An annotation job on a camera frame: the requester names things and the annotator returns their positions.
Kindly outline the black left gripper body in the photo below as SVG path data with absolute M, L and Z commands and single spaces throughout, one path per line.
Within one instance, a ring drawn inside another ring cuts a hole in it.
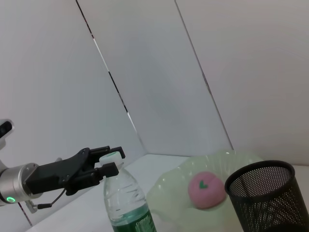
M 67 195 L 95 186 L 94 166 L 97 154 L 89 148 L 80 150 L 71 158 L 41 165 L 25 181 L 32 194 L 65 189 Z

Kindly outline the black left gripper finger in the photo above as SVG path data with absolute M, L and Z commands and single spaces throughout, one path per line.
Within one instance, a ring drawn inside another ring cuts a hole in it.
M 98 160 L 100 157 L 106 156 L 113 152 L 119 152 L 122 159 L 126 157 L 121 146 L 115 147 L 115 148 L 110 148 L 109 146 L 105 146 L 105 147 L 90 149 L 89 155 L 91 158 Z
M 68 182 L 68 194 L 75 194 L 80 190 L 96 186 L 104 177 L 113 177 L 119 174 L 115 163 L 104 164 L 86 172 L 80 172 Z

